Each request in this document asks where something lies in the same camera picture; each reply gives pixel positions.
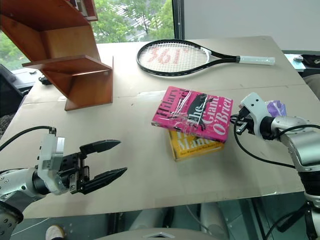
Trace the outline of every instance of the wooden shelf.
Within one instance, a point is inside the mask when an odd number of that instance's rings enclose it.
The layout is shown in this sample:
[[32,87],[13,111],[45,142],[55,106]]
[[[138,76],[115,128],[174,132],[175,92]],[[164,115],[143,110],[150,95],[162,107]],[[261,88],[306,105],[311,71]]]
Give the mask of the wooden shelf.
[[[65,110],[112,103],[112,66],[101,63],[91,25],[66,0],[0,0],[1,29],[68,100]],[[95,14],[93,0],[86,0]]]
[[97,15],[97,10],[96,10],[96,6],[95,6],[95,2],[94,0],[84,0],[84,5],[86,8],[86,12],[88,14],[88,16],[86,16],[85,18],[91,22],[91,21],[97,21],[98,20],[98,15]]
[[90,25],[65,0],[2,0],[1,14],[39,32]]
[[70,75],[112,70],[112,67],[87,55],[66,56],[33,61],[24,63],[22,66],[41,71],[61,72]]

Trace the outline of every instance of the white grip tape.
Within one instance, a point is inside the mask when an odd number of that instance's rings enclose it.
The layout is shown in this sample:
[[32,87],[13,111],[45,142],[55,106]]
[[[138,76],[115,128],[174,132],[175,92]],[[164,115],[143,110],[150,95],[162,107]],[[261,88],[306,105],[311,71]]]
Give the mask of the white grip tape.
[[240,56],[240,64],[274,65],[276,59],[266,56]]

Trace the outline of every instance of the sneaker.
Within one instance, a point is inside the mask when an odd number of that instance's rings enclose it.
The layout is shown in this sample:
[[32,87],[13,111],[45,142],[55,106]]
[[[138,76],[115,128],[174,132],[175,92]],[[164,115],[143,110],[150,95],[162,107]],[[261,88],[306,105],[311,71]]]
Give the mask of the sneaker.
[[55,238],[63,239],[65,237],[64,230],[58,225],[52,225],[46,230],[45,240],[53,240]]

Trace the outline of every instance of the purple object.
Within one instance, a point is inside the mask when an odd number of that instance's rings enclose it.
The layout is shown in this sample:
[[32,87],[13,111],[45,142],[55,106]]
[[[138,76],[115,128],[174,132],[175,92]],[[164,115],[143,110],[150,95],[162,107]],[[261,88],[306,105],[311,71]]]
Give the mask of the purple object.
[[279,100],[268,101],[266,104],[272,117],[287,116],[286,105]]

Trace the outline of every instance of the window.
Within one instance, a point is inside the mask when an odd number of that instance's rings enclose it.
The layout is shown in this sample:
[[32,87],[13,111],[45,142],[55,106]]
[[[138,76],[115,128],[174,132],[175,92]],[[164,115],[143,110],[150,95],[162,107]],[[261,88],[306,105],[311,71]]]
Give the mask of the window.
[[141,42],[175,37],[172,0],[95,0],[91,23],[102,43]]
[[9,70],[22,69],[23,63],[29,60],[26,56],[16,47],[16,45],[0,31],[0,63]]

